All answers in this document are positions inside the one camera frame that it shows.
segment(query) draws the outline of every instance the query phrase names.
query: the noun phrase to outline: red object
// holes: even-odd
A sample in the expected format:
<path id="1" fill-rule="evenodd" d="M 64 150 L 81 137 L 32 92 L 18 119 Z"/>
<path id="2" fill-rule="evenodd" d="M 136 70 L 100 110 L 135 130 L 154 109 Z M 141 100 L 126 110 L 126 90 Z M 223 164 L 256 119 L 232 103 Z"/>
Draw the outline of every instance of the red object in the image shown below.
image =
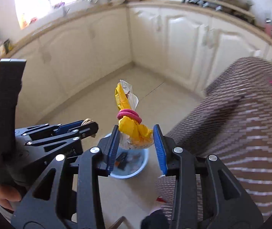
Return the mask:
<path id="1" fill-rule="evenodd" d="M 264 31 L 268 36 L 272 37 L 272 24 L 266 23 Z"/>
<path id="2" fill-rule="evenodd" d="M 33 17 L 32 19 L 31 19 L 31 21 L 30 21 L 30 24 L 31 23 L 34 23 L 34 22 L 36 22 L 37 21 L 37 17 Z"/>
<path id="3" fill-rule="evenodd" d="M 161 197 L 158 197 L 158 198 L 156 199 L 156 201 L 167 203 L 167 202 L 166 202 L 163 198 L 161 198 Z"/>

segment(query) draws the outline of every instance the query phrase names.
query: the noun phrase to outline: pink hair tie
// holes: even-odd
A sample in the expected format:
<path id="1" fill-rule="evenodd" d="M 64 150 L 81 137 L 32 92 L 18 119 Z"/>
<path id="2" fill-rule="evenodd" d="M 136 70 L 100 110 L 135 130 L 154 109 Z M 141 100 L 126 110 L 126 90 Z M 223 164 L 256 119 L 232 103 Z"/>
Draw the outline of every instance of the pink hair tie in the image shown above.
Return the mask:
<path id="1" fill-rule="evenodd" d="M 123 116 L 130 117 L 130 118 L 136 120 L 139 124 L 142 122 L 142 119 L 139 116 L 135 115 L 134 113 L 125 112 L 125 111 L 122 111 L 122 110 L 118 113 L 117 119 L 121 120 L 123 118 Z"/>
<path id="2" fill-rule="evenodd" d="M 129 112 L 139 117 L 139 115 L 134 110 L 131 109 L 121 109 L 120 112 Z"/>

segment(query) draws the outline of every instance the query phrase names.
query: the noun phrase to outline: blue gripper pad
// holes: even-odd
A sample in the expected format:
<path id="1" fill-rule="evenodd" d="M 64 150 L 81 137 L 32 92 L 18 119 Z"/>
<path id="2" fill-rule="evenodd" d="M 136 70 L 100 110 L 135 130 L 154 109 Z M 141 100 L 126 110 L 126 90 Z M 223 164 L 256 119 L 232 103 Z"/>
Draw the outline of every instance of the blue gripper pad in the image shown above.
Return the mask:
<path id="1" fill-rule="evenodd" d="M 83 121 L 76 121 L 70 124 L 60 126 L 57 130 L 54 130 L 55 135 L 61 135 L 67 133 L 69 129 L 82 125 Z"/>
<path id="2" fill-rule="evenodd" d="M 166 154 L 164 149 L 164 140 L 163 135 L 160 130 L 159 125 L 155 125 L 153 128 L 153 137 L 154 137 L 154 144 L 156 149 L 156 154 L 159 162 L 160 170 L 164 175 L 167 174 L 168 167 L 167 167 L 167 161 L 166 161 Z"/>
<path id="3" fill-rule="evenodd" d="M 107 170 L 109 171 L 109 175 L 114 170 L 119 142 L 120 142 L 120 131 L 119 131 L 119 127 L 116 125 L 108 141 L 108 144 L 110 144 L 109 152 L 107 155 L 108 156 Z"/>

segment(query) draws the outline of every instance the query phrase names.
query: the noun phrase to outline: metal screw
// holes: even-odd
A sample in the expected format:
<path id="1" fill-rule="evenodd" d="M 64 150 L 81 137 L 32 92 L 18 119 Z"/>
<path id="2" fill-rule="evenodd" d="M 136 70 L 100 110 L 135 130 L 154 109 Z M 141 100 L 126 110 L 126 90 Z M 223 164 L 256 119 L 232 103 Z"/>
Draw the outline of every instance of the metal screw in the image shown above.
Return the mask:
<path id="1" fill-rule="evenodd" d="M 91 153 L 98 153 L 99 151 L 100 151 L 99 147 L 93 147 L 93 148 L 90 149 Z"/>
<path id="2" fill-rule="evenodd" d="M 210 155 L 208 158 L 209 158 L 210 161 L 213 161 L 213 162 L 217 160 L 216 155 Z"/>
<path id="3" fill-rule="evenodd" d="M 56 161 L 63 161 L 65 159 L 65 155 L 64 154 L 59 154 L 55 157 Z"/>
<path id="4" fill-rule="evenodd" d="M 174 148 L 174 152 L 176 152 L 176 153 L 182 153 L 183 152 L 183 148 L 181 148 L 181 147 L 175 147 Z"/>

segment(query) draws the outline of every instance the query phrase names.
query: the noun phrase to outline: blue plastic bowl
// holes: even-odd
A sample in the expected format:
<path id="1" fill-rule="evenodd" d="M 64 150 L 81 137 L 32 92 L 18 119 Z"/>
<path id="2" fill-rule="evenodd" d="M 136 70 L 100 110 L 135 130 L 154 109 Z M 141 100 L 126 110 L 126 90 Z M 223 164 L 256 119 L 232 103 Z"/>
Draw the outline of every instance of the blue plastic bowl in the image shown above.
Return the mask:
<path id="1" fill-rule="evenodd" d="M 121 153 L 123 152 L 129 152 L 130 154 L 139 154 L 140 153 L 140 157 L 139 157 L 139 161 L 140 162 L 137 162 L 137 166 L 140 166 L 137 170 L 135 170 L 135 172 L 132 172 L 131 174 L 124 174 L 125 171 L 122 171 L 120 169 L 118 169 L 116 166 L 114 166 L 114 170 L 111 172 L 110 176 L 113 177 L 113 178 L 117 178 L 117 179 L 129 179 L 131 177 L 135 177 L 137 176 L 147 165 L 148 163 L 148 160 L 149 160 L 149 149 L 141 149 L 141 150 L 124 150 L 122 148 L 118 148 L 118 152 L 117 152 L 117 156 L 118 157 Z"/>

